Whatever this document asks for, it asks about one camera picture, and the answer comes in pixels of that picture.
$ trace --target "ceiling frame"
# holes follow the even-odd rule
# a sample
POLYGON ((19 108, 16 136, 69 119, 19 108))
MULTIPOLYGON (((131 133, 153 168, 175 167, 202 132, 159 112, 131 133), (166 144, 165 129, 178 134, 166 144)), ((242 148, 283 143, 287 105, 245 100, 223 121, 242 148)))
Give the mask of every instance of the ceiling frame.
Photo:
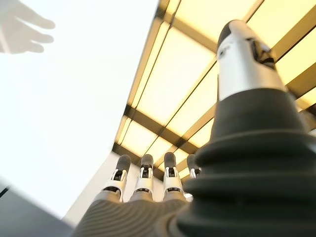
MULTIPOLYGON (((248 21, 255 13, 255 11, 259 8, 259 6, 262 4, 264 0, 258 0, 252 7, 252 9, 248 12, 248 14, 245 17, 245 21, 248 21)), ((156 11, 155 18, 153 20, 144 50, 143 54, 140 60, 140 63, 138 65, 138 69, 135 75, 134 83, 127 101, 127 106, 124 111, 124 115, 126 115, 128 118, 131 118, 132 120, 136 121, 140 125, 144 126, 148 130, 152 131, 156 135, 162 137, 166 141, 173 144, 171 147, 171 150, 174 151, 175 147, 178 147, 182 149, 183 151, 193 154, 197 151, 197 147, 188 140, 196 133, 198 132, 204 125, 206 125, 211 119, 214 118, 215 115, 215 109, 216 105, 213 105, 198 121, 195 122, 194 125, 188 131, 182 136, 178 136, 174 132, 170 131, 166 128, 166 126, 163 126, 153 119, 149 118, 148 116, 144 115, 136 108, 132 108, 131 104, 133 102, 133 99, 135 97, 137 88, 139 86, 142 74, 144 72, 147 60, 150 56, 150 53, 152 51, 153 45, 155 43, 155 39, 157 36, 157 33, 159 31, 159 28, 163 21, 170 24, 170 27, 175 27, 185 35, 189 36, 190 38, 194 39, 207 49, 211 50, 212 52, 216 53, 217 50, 217 44, 201 34, 200 32, 197 32, 192 27, 188 26, 181 20, 175 18, 175 14, 169 14, 166 12, 167 6, 169 1, 168 0, 162 0, 160 1, 160 4, 158 6, 158 9, 156 11)), ((278 43, 273 47, 273 51, 276 55, 276 61, 280 60, 287 52, 289 52, 297 43, 299 43, 310 31, 312 31, 315 28, 315 22, 316 22, 316 6, 314 6, 287 34, 285 34, 281 40, 279 40, 278 43)), ((213 61, 211 63, 211 67, 215 64, 216 61, 213 61)), ((208 71, 205 71, 205 75, 201 77, 198 84, 194 87, 194 89, 191 91, 189 96, 193 93, 193 91, 196 89, 196 87, 199 85, 199 83, 204 79, 208 71)), ((300 75, 298 75, 296 78, 294 78, 291 82, 289 82, 286 86, 289 89, 290 92, 295 96, 295 98, 301 97, 303 94, 307 93, 311 89, 316 87, 316 63, 311 65, 309 68, 307 68, 304 72, 302 72, 300 75)), ((186 100, 189 98, 189 96, 184 100, 180 108, 184 105, 186 100)), ((303 116, 310 128, 310 130, 313 130, 316 128, 316 104, 308 107, 306 110, 301 111, 299 113, 301 116, 303 116)), ((132 163, 136 165, 140 165, 140 157, 133 154, 131 151, 123 148, 122 146, 118 145, 117 143, 114 143, 113 146, 113 152, 123 155, 128 154, 132 158, 132 163)), ((161 157, 156 163, 156 167, 154 168, 154 175, 162 179, 163 178, 163 172, 158 169, 158 166, 163 162, 163 157, 161 157)), ((186 159, 177 164, 178 171, 183 170, 186 168, 186 159)))

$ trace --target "ceiling light panel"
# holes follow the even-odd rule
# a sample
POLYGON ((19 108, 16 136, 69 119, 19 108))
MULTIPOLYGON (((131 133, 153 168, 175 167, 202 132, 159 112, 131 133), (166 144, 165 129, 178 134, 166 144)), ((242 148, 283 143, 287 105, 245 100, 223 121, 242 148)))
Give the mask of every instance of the ceiling light panel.
POLYGON ((218 70, 216 63, 170 121, 168 129, 182 136, 216 103, 218 70))
POLYGON ((142 78, 139 82, 139 85, 138 85, 138 88, 137 88, 137 91, 136 91, 136 94, 135 94, 135 97, 134 97, 134 100, 133 100, 133 103, 132 103, 132 107, 135 108, 138 104, 138 101, 141 97, 141 94, 145 88, 145 85, 146 85, 146 81, 150 75, 150 71, 151 69, 153 68, 154 66, 154 62, 156 60, 156 57, 159 53, 159 50, 160 50, 160 47, 163 43, 163 39, 164 37, 166 36, 167 32, 168 32, 168 28, 169 28, 169 24, 166 23, 166 22, 163 22, 159 28, 159 31, 158 31, 158 34, 157 34, 157 37, 155 39, 155 43, 153 45, 153 48, 152 48, 152 51, 149 55, 149 58, 148 58, 148 61, 147 61, 147 64, 145 66, 145 69, 144 69, 144 72, 143 72, 143 75, 142 75, 142 78))
POLYGON ((177 149, 174 152, 174 155, 176 156, 176 163, 179 164, 181 161, 183 161, 185 158, 187 158, 189 154, 181 149, 177 149))
POLYGON ((189 168, 185 168, 179 172, 180 179, 188 176, 190 174, 189 168))
POLYGON ((196 132, 190 139, 189 142, 198 148, 202 147, 206 143, 208 143, 211 130, 214 123, 214 119, 210 120, 206 125, 204 125, 199 131, 196 132))
POLYGON ((210 50, 171 28, 137 110, 166 125, 214 56, 210 50))
POLYGON ((176 18, 217 42, 223 27, 242 20, 257 0, 182 0, 176 18))
POLYGON ((161 163, 161 165, 160 165, 160 166, 158 166, 158 169, 160 169, 161 171, 163 171, 163 172, 164 172, 164 162, 163 162, 163 163, 161 163))
POLYGON ((142 157, 156 137, 156 134, 132 120, 121 146, 142 157))
POLYGON ((284 84, 288 84, 316 62, 315 42, 316 29, 313 29, 276 63, 284 84))
POLYGON ((158 137, 157 140, 150 146, 147 154, 151 154, 154 163, 159 160, 170 148, 172 144, 161 137, 158 137))
POLYGON ((123 125, 122 125, 123 128, 122 128, 120 134, 118 134, 118 135, 119 135, 118 144, 121 144, 121 143, 122 143, 123 138, 124 138, 124 136, 125 136, 125 134, 126 134, 126 131, 127 131, 127 128, 128 128, 128 126, 129 126, 130 122, 131 122, 131 119, 130 119, 130 118, 128 118, 128 117, 126 117, 126 116, 123 117, 122 122, 121 122, 121 125, 123 124, 123 125))
POLYGON ((273 47, 315 6, 315 0, 265 0, 250 18, 248 26, 273 47))

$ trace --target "white wall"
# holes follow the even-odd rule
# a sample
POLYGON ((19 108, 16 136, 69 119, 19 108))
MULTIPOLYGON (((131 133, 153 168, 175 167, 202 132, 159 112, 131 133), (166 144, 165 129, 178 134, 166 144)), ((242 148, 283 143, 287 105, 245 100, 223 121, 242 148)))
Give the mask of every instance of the white wall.
POLYGON ((29 27, 54 42, 43 53, 0 53, 0 179, 62 218, 111 151, 158 1, 21 2, 55 28, 28 19, 14 31, 19 12, 41 18, 0 0, 0 43, 11 52, 16 40, 31 43, 29 27))
MULTIPOLYGON (((110 179, 113 171, 115 170, 119 155, 111 152, 104 163, 101 165, 99 170, 90 180, 88 185, 84 188, 82 193, 79 195, 77 200, 74 202, 72 207, 69 209, 63 220, 69 224, 76 225, 89 205, 91 204, 94 197, 105 187, 106 182, 110 179)), ((139 167, 131 164, 127 175, 127 183, 123 196, 123 200, 129 201, 130 197, 134 192, 134 188, 139 175, 139 167)), ((161 201, 163 197, 163 183, 162 181, 154 178, 154 200, 161 201)))

